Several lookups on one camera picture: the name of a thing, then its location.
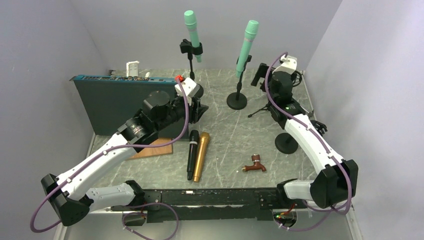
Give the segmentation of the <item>black microphone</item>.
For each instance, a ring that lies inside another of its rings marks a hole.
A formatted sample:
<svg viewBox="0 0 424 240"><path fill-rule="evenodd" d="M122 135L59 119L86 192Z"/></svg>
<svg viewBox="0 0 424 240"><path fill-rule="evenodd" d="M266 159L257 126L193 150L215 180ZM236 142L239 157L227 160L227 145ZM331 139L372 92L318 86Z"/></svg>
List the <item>black microphone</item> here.
<svg viewBox="0 0 424 240"><path fill-rule="evenodd" d="M198 154L198 143L199 143L199 131L192 130L189 135L189 151L187 161L187 180L191 181L194 177L196 159Z"/></svg>

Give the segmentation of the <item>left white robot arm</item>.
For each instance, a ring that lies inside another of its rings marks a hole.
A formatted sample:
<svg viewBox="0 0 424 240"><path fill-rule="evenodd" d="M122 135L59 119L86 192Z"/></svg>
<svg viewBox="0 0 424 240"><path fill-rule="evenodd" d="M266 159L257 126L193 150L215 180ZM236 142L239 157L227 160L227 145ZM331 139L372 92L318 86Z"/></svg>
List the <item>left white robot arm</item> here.
<svg viewBox="0 0 424 240"><path fill-rule="evenodd" d="M47 174L43 177L42 187L60 222L68 227L92 211L113 206L139 209L145 203L145 192L136 181L127 180L120 185L101 188L94 188L94 183L152 145L159 131L179 120L184 120L184 130L188 124L198 122L209 108L201 104L202 96L202 92L194 93L185 102L182 94L170 100L164 91L151 92L142 108L95 153L58 176Z"/></svg>

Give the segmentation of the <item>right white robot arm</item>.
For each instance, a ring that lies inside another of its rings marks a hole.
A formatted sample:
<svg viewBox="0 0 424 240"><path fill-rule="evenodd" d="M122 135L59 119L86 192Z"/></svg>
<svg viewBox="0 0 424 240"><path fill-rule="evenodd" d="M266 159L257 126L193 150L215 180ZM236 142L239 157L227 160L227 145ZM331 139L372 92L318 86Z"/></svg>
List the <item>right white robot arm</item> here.
<svg viewBox="0 0 424 240"><path fill-rule="evenodd" d="M293 74L261 63L252 86L256 86L261 78L264 82L260 88L268 98L265 110L285 131L275 138L276 148L284 154L302 148L317 174L314 180L290 179L279 183L276 203L287 208L295 200L312 201L322 209L334 209L336 204L344 202L344 207L349 208L356 194L357 163L353 159L344 159L329 146L323 139L327 127L311 120L293 98Z"/></svg>

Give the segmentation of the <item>black tripod shock-mount stand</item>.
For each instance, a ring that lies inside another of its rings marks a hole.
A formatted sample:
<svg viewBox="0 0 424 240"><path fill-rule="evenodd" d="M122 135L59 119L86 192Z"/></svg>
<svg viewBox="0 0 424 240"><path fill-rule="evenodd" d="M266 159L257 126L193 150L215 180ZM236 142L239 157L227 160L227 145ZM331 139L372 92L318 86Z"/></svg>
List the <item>black tripod shock-mount stand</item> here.
<svg viewBox="0 0 424 240"><path fill-rule="evenodd" d="M297 70L293 74L278 71L272 73L271 77L268 77L267 80L269 93L276 105L292 116L306 113L306 111L301 108L300 104L293 98L292 93L293 88L300 85L302 80L303 74ZM270 111L271 114L274 114L273 118L276 122L286 118L286 116L277 110L270 101L268 101L264 107L249 114L247 117L251 118L260 111Z"/></svg>

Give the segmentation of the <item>gold microphone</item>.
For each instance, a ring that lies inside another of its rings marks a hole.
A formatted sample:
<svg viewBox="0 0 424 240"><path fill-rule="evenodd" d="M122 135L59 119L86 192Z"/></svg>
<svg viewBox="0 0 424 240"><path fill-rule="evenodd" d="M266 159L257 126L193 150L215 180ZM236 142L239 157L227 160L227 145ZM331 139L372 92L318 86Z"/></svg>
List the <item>gold microphone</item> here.
<svg viewBox="0 0 424 240"><path fill-rule="evenodd" d="M198 152L196 156L196 162L195 162L195 168L194 168L194 174L193 174L193 181L195 183L198 183L202 176L204 161L205 161L205 155L207 152L207 147L210 142L210 134L208 132L202 132L199 137L199 145L198 145Z"/></svg>

